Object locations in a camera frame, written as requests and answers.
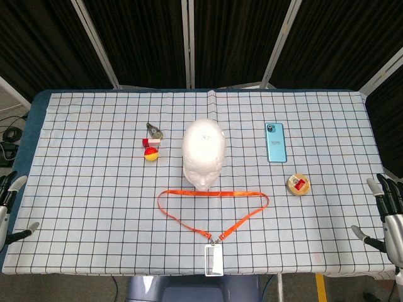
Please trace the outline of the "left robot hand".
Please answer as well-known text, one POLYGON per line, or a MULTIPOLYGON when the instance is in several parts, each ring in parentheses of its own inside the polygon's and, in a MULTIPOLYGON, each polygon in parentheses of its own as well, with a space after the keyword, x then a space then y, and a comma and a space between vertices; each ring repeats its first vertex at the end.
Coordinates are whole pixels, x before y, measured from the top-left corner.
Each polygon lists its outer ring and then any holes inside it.
POLYGON ((17 172, 13 171, 6 176, 1 176, 1 250, 5 245, 31 236, 40 226, 34 222, 26 230, 17 233, 8 233, 9 221, 14 202, 19 190, 26 184, 28 177, 21 176, 14 181, 17 172))

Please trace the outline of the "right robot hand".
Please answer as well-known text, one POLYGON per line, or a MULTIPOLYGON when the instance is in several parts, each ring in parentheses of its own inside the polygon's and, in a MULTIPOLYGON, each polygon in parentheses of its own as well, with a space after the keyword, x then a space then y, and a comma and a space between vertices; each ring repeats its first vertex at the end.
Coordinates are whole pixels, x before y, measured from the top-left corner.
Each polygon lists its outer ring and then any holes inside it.
POLYGON ((371 238, 353 225, 351 230, 363 243, 386 253, 389 261, 402 268, 402 183, 377 174, 378 181, 366 180, 376 200, 384 241, 371 238))

